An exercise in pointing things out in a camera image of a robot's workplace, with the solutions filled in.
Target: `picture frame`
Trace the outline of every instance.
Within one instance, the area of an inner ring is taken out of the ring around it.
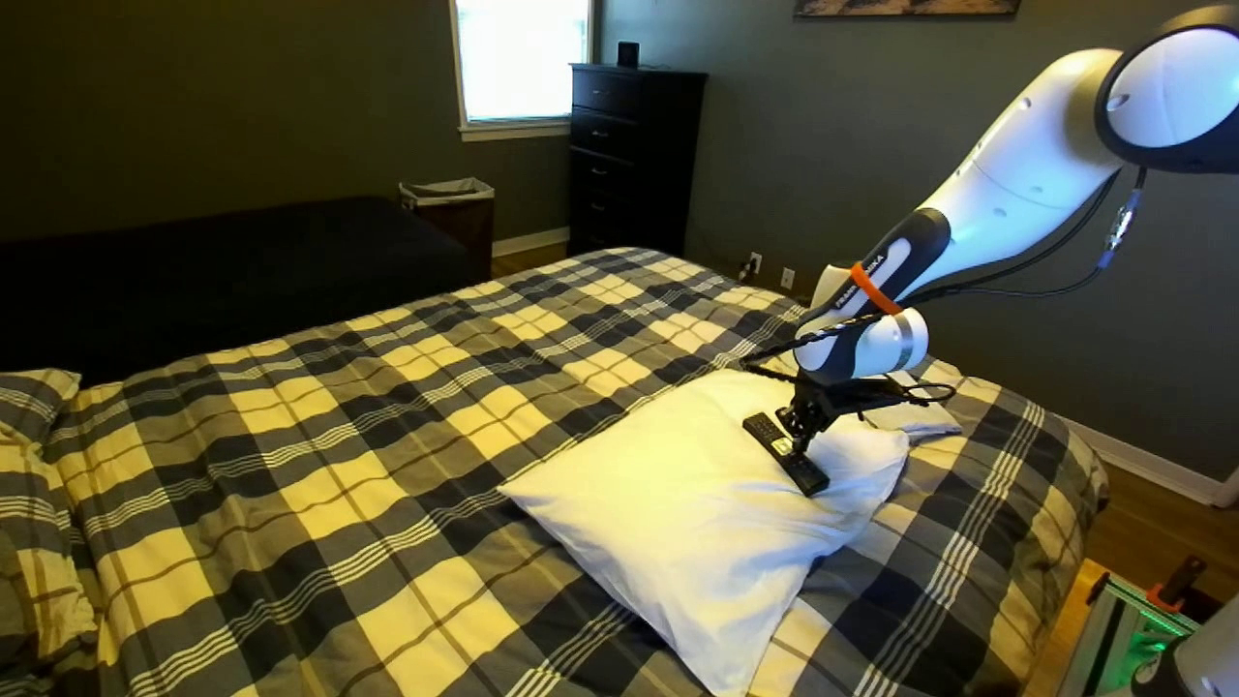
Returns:
[[[796,0],[796,19],[1007,19],[1017,0]]]

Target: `wall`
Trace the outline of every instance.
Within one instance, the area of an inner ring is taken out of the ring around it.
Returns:
[[[705,69],[688,254],[865,254],[1056,55],[1129,46],[1193,5],[1023,0],[1017,19],[795,19],[795,0],[607,0],[599,55]],[[1151,174],[1118,268],[1075,294],[1103,218],[1023,278],[927,304],[937,352],[1213,481],[1239,463],[1234,178]]]
[[[0,236],[480,174],[498,236],[565,220],[565,140],[459,143],[440,0],[10,0]]]

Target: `window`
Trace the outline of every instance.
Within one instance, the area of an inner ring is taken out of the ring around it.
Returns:
[[[591,0],[449,0],[465,140],[559,135],[572,62],[587,62]]]

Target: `black dresser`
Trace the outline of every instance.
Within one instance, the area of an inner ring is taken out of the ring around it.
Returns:
[[[569,250],[681,254],[705,74],[572,65]]]

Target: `yellow and black plaid blanket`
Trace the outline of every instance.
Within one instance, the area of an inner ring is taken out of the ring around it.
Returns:
[[[699,693],[497,484],[800,304],[612,249],[77,392],[41,446],[108,693]],[[1103,484],[965,378],[872,531],[814,565],[755,693],[1026,679]]]

